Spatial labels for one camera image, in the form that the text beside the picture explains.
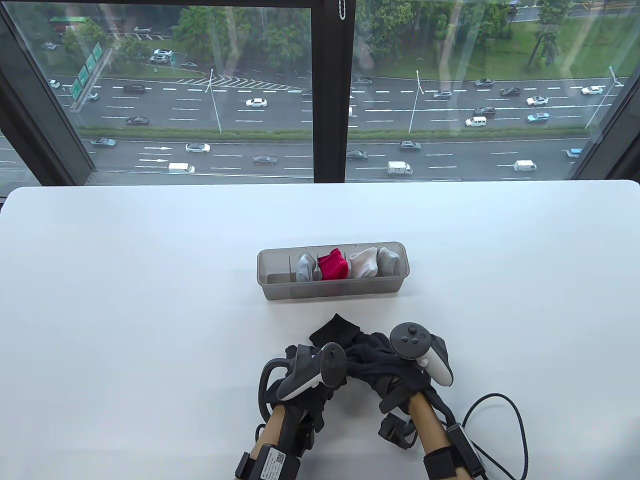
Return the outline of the person's right hand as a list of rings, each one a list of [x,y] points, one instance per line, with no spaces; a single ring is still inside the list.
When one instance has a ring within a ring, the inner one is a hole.
[[[409,413],[409,400],[418,393],[433,396],[436,390],[429,375],[414,361],[400,358],[382,333],[357,333],[344,348],[346,373],[368,384],[384,407]]]

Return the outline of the person's left hand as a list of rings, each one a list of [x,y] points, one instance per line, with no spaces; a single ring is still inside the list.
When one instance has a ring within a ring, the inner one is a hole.
[[[301,423],[316,434],[325,427],[323,412],[346,375],[346,358],[334,342],[325,346],[289,345],[284,358],[268,361],[260,377],[258,406],[265,421],[278,406],[299,410]]]

